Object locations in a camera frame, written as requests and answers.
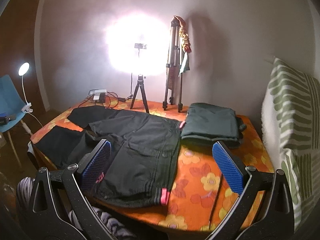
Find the power adapter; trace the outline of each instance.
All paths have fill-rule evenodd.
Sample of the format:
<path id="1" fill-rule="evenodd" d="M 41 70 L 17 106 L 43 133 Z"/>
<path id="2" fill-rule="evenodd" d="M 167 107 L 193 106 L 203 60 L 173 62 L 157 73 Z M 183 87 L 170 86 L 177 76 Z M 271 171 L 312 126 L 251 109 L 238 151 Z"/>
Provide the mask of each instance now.
<path id="1" fill-rule="evenodd" d="M 106 102 L 106 93 L 101 93 L 100 95 L 99 95 L 99 103 L 100 104 L 103 104 L 103 103 L 105 103 Z"/>

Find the green cloth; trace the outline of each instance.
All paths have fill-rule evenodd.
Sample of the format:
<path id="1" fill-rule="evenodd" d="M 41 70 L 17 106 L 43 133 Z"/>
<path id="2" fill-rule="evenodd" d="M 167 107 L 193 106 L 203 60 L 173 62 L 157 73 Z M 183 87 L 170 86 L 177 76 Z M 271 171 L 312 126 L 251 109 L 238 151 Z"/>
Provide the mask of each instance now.
<path id="1" fill-rule="evenodd" d="M 267 93 L 273 97 L 297 230 L 320 197 L 320 84 L 276 58 Z"/>
<path id="2" fill-rule="evenodd" d="M 238 147 L 246 128 L 242 119 L 236 117 L 230 108 L 193 103 L 188 109 L 186 124 L 181 138 L 188 142 L 212 146 L 217 141 L 223 141 L 228 147 Z"/>
<path id="3" fill-rule="evenodd" d="M 182 63 L 181 63 L 179 76 L 180 76 L 180 74 L 186 72 L 187 70 L 190 70 L 190 66 L 189 66 L 189 54 L 185 52 L 185 53 L 184 53 L 184 56 L 183 56 Z"/>

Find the blue chair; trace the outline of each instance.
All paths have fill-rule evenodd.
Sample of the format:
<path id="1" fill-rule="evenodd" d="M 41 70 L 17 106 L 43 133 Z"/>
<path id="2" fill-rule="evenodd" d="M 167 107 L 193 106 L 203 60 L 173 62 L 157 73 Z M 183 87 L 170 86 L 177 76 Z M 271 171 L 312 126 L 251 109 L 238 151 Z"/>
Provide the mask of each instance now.
<path id="1" fill-rule="evenodd" d="M 25 113 L 21 111 L 21 109 L 25 105 L 26 103 L 23 102 L 21 97 L 19 96 L 14 84 L 12 83 L 10 76 L 5 75 L 3 77 L 0 77 L 0 114 L 6 113 L 6 115 L 14 114 L 16 116 L 16 119 L 10 121 L 8 124 L 0 125 L 0 132 L 7 132 L 12 150 L 16 156 L 20 168 L 21 162 L 14 148 L 9 129 L 15 126 L 18 122 L 21 122 L 23 127 L 26 129 L 27 125 L 22 120 Z"/>

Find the white wall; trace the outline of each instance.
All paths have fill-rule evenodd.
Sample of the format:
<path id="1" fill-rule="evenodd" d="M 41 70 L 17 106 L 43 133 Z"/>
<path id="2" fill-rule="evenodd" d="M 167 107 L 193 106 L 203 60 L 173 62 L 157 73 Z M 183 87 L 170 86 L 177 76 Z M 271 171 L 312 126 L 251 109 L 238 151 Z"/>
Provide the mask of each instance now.
<path id="1" fill-rule="evenodd" d="M 168 26 L 173 15 L 188 23 L 193 52 L 191 70 L 184 75 L 185 105 L 231 107 L 259 129 L 272 70 L 265 59 L 275 55 L 306 73 L 314 71 L 307 0 L 45 0 L 41 64 L 52 108 L 64 111 L 95 88 L 129 95 L 130 74 L 111 66 L 104 36 L 114 19 L 133 11 Z M 130 25 L 125 31 L 130 34 Z M 145 80 L 148 100 L 163 101 L 165 77 L 164 68 Z"/>
<path id="2" fill-rule="evenodd" d="M 313 76 L 320 81 L 320 15 L 311 0 L 308 0 L 315 33 L 315 68 Z"/>

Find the white cable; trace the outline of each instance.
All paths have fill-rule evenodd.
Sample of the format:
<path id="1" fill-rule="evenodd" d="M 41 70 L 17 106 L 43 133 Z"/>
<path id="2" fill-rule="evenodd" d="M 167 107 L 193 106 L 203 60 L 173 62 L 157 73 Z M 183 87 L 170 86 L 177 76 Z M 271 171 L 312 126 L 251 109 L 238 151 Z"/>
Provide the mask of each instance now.
<path id="1" fill-rule="evenodd" d="M 24 113 L 27 113 L 27 114 L 30 114 L 28 112 L 24 112 Z M 36 118 L 33 114 L 31 114 L 34 118 Z M 43 125 L 40 123 L 40 121 L 36 118 L 36 120 L 38 121 L 38 123 L 43 127 Z"/>
<path id="2" fill-rule="evenodd" d="M 23 75 L 22 75 L 22 90 L 23 90 L 24 99 L 26 100 L 26 103 L 28 104 L 28 101 L 27 101 L 27 98 L 26 98 L 26 94 L 24 92 L 24 87 L 23 87 Z"/>

